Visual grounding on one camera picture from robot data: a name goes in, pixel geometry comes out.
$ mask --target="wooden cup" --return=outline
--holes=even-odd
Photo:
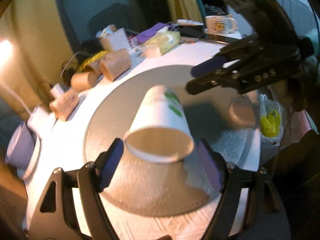
[[[97,83],[98,77],[95,72],[89,71],[84,73],[76,73],[72,76],[71,87],[81,92],[93,88]]]
[[[106,54],[99,64],[100,71],[111,82],[131,68],[131,66],[130,55],[126,49]]]
[[[95,74],[97,75],[97,77],[99,77],[101,75],[101,71],[99,68],[99,63],[100,63],[101,59],[97,59],[94,62],[91,62],[89,64],[87,64],[86,66],[84,66],[84,71],[94,71]]]
[[[50,103],[50,109],[61,121],[65,122],[79,101],[78,93],[70,88],[62,96]]]

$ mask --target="plastic bag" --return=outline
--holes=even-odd
[[[261,141],[279,144],[283,136],[283,108],[266,95],[259,95],[259,102]]]
[[[144,43],[143,53],[147,58],[161,57],[180,43],[179,32],[159,32]]]

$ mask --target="screw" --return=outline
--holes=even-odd
[[[234,163],[227,163],[227,168],[233,170],[236,167]]]
[[[56,174],[56,173],[61,172],[61,171],[62,171],[62,168],[56,168],[56,169],[54,169],[53,173]]]
[[[95,163],[94,162],[88,162],[86,165],[85,165],[86,168],[89,168],[89,169],[92,169],[95,167]]]
[[[262,168],[260,169],[260,174],[267,174],[266,168],[262,167]]]

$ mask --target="curtain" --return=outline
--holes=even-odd
[[[196,0],[167,0],[173,22],[186,19],[203,22]]]
[[[0,33],[13,45],[0,80],[31,110],[39,104],[48,106],[53,100],[49,84],[60,81],[61,65],[73,55],[55,0],[12,0],[0,20]],[[22,119],[28,119],[20,103],[2,88],[0,96]]]

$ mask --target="yellow mug print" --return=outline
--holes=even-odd
[[[224,32],[225,31],[225,23],[224,22],[215,22],[214,29],[217,32]]]

